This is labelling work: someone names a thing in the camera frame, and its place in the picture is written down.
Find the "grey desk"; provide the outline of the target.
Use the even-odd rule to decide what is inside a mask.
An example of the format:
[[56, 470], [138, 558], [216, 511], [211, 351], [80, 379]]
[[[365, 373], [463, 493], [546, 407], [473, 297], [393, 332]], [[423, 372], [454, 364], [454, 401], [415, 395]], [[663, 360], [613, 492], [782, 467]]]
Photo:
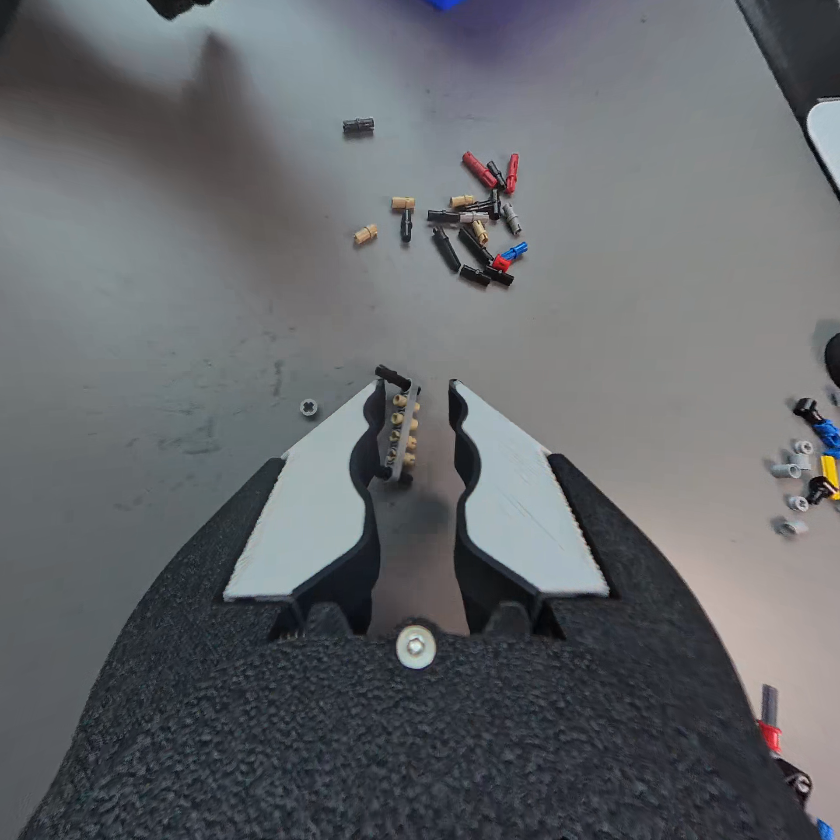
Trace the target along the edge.
[[[343, 135], [373, 118], [373, 134]], [[506, 168], [528, 253], [453, 276], [426, 215]], [[393, 196], [415, 198], [403, 245]], [[376, 240], [354, 233], [377, 224]], [[734, 2], [24, 2], [2, 44], [2, 838], [165, 565], [373, 379], [422, 382], [372, 487], [371, 632], [467, 634], [459, 378], [566, 455], [780, 691], [838, 831], [838, 515], [768, 467], [833, 412], [838, 201]]]

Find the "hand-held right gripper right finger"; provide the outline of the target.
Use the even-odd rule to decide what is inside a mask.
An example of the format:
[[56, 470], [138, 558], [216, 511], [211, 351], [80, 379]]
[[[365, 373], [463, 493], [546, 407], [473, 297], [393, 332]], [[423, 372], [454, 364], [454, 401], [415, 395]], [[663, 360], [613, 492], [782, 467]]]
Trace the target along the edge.
[[487, 564], [526, 597], [607, 597], [550, 451], [461, 380], [449, 383], [455, 468], [465, 488], [458, 535], [468, 560]]

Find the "pile of small connector pins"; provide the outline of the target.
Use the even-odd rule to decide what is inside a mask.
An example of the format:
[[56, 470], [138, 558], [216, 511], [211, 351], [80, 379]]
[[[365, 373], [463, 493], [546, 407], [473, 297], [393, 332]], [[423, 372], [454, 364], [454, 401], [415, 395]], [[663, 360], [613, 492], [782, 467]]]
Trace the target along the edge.
[[446, 208], [427, 211], [434, 250], [454, 277], [470, 285], [510, 288], [515, 281], [511, 268], [529, 251], [511, 200], [518, 186], [519, 162], [519, 155], [511, 154], [501, 169], [494, 161], [464, 152], [461, 164], [485, 195], [454, 195]]

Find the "small black chassis assembly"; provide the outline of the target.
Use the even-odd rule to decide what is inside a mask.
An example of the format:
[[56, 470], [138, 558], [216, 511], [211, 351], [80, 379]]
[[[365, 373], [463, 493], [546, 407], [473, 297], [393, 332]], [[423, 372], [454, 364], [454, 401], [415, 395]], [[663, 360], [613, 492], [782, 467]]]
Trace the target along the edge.
[[756, 718], [756, 723], [771, 759], [782, 773], [784, 783], [792, 792], [797, 804], [806, 812], [813, 792], [812, 777], [784, 757], [781, 747], [782, 730], [778, 726], [778, 716], [779, 691], [773, 686], [763, 684], [760, 715]]

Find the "black desk mat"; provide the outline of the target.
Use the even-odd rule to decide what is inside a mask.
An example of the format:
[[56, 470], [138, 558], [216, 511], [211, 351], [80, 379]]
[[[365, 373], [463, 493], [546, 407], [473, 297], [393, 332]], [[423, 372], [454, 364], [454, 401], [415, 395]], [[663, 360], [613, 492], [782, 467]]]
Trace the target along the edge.
[[839, 97], [839, 2], [737, 1], [737, 6], [805, 137], [810, 109], [820, 99]]

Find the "white flat base plate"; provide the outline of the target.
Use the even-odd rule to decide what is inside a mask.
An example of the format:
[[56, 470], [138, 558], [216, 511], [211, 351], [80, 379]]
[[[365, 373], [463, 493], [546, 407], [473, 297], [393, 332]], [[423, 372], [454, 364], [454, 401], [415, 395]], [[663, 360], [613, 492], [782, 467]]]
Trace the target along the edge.
[[839, 196], [839, 97], [824, 98], [805, 118], [805, 137], [836, 196]]

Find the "grey beam with tan pins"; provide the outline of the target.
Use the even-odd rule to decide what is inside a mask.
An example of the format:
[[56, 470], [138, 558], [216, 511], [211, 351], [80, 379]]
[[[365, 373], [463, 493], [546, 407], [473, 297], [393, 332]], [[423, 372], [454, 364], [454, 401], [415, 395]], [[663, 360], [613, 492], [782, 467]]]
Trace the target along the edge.
[[383, 364], [377, 365], [374, 373], [384, 383], [396, 388], [382, 465], [404, 468], [413, 475], [417, 462], [419, 396], [422, 386], [418, 379], [399, 374]]

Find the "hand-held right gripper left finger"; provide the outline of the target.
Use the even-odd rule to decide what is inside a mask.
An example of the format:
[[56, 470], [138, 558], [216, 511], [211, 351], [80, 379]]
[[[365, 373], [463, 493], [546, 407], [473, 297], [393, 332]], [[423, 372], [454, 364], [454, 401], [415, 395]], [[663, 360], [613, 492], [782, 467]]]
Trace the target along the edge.
[[275, 601], [349, 552], [364, 531], [365, 504], [351, 456], [372, 428], [364, 408], [378, 405], [372, 381], [280, 458], [281, 469], [223, 591], [225, 602]]

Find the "group of small grey bushes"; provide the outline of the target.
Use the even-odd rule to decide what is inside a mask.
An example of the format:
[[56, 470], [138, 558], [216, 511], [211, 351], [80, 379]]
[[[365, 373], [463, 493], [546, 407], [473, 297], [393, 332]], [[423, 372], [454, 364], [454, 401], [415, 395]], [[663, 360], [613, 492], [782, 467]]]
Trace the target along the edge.
[[804, 536], [809, 530], [808, 516], [816, 509], [816, 447], [811, 440], [798, 437], [782, 448], [770, 462], [769, 474], [780, 486], [784, 511], [773, 520], [773, 529], [788, 541]]

